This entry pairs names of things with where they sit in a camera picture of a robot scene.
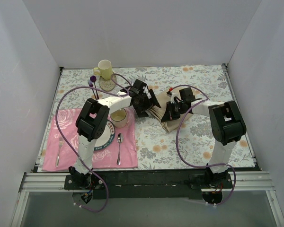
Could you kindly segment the beige cloth napkin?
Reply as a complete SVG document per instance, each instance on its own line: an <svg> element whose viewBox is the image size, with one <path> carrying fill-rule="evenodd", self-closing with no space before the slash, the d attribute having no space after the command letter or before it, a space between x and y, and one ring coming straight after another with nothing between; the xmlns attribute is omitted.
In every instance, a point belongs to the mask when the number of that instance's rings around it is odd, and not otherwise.
<svg viewBox="0 0 284 227"><path fill-rule="evenodd" d="M178 119L173 119L171 120L170 114L167 109L167 102L171 101L171 97L168 96L167 92L169 89L164 90L160 94L156 95L157 101L160 105L160 108L157 106L153 106L150 108L147 113L155 117L163 129L167 132L170 133L173 130L177 129L179 127L179 124L182 119L184 119L184 122L187 121L190 117L192 117L192 114L188 114L186 117L184 117L184 114L181 114Z"/></svg>

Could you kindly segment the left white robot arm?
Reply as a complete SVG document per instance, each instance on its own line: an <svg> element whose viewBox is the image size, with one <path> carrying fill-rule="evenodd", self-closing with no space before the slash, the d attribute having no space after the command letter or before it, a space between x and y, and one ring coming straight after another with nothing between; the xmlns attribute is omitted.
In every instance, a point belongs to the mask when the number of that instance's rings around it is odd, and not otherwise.
<svg viewBox="0 0 284 227"><path fill-rule="evenodd" d="M72 181L81 189L87 189L91 185L91 174L88 169L92 168L92 156L97 139L99 139L107 124L110 114L115 111L133 106L140 117L146 117L147 110L160 104L152 89L147 84L136 80L133 85L121 89L105 99L94 100L89 98L77 120L78 132L78 155L74 166L69 167Z"/></svg>

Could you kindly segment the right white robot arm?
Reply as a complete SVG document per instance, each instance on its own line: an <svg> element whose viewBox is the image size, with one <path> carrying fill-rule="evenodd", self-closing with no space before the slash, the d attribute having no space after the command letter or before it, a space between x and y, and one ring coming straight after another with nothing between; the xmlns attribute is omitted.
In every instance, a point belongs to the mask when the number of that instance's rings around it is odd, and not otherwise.
<svg viewBox="0 0 284 227"><path fill-rule="evenodd" d="M230 180L229 159L236 143L246 134L246 125L235 101L213 102L208 98L196 98L191 88L174 88L167 92L170 101L161 122L183 121L187 114L209 117L215 145L210 161L202 166L202 172L189 177L193 187L215 188Z"/></svg>

